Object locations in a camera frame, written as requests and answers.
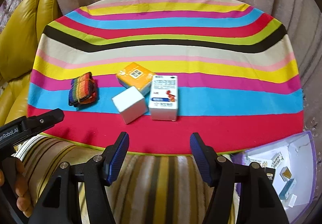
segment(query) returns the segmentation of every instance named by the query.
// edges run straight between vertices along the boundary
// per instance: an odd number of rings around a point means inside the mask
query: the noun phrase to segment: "striped fabric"
[[[42,135],[27,141],[16,156],[25,165],[33,204],[61,162],[83,163],[99,153]],[[128,154],[118,179],[106,187],[116,224],[202,223],[212,191],[191,156]],[[229,224],[235,223],[238,203],[235,193]],[[79,205],[83,224],[89,224],[83,183],[79,184]]]
[[[124,124],[111,98],[124,90],[115,74],[131,62],[178,76],[178,121],[146,113]],[[70,80],[89,71],[99,101],[68,106]],[[76,143],[104,148],[127,131],[132,152],[189,154],[192,132],[217,152],[301,132],[302,102],[289,37],[272,16],[235,0],[102,0],[45,28],[28,115],[61,108],[65,120],[47,133]]]

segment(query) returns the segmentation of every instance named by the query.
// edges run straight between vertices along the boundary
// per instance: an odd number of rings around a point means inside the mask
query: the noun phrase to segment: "screw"
[[[225,158],[224,156],[218,156],[218,157],[217,157],[217,160],[218,160],[218,162],[223,163],[223,162],[225,162],[225,161],[226,161],[226,158]]]
[[[60,167],[61,167],[62,169],[65,169],[65,168],[67,168],[67,167],[68,167],[68,163],[67,163],[67,162],[62,162],[62,163],[60,164]]]
[[[94,160],[94,161],[96,161],[96,162],[98,162],[98,161],[100,161],[102,158],[103,158],[103,157],[102,157],[101,155],[96,155],[96,156],[94,156],[94,157],[93,157],[93,160]]]
[[[259,165],[257,162],[253,162],[253,163],[252,163],[252,167],[253,167],[254,169],[259,169],[259,168],[260,168],[260,165]]]

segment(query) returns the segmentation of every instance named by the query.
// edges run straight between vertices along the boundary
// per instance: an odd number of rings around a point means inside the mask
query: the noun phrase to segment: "yellow leather cushion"
[[[58,17],[59,7],[57,0],[39,0],[36,22],[38,43],[45,26]]]
[[[23,0],[0,36],[0,73],[6,81],[33,68],[38,43],[36,17],[39,0]]]
[[[0,126],[27,115],[30,74],[8,83],[0,97]]]

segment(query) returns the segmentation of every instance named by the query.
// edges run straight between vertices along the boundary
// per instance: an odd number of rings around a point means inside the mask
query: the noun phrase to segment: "qr code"
[[[139,70],[134,70],[130,73],[130,76],[134,79],[138,78],[141,74],[143,74],[142,71]]]

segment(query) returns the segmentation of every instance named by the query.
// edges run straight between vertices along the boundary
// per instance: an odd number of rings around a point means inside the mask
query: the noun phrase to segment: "striped tablecloth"
[[[178,76],[176,122],[149,113],[125,125],[111,98],[115,74],[137,62]],[[68,106],[70,81],[91,71],[99,100]],[[104,148],[121,131],[132,152],[189,154],[199,132],[217,152],[251,148],[302,131],[303,98],[285,27],[235,0],[102,0],[51,22],[41,37],[28,115],[64,110],[48,134]]]

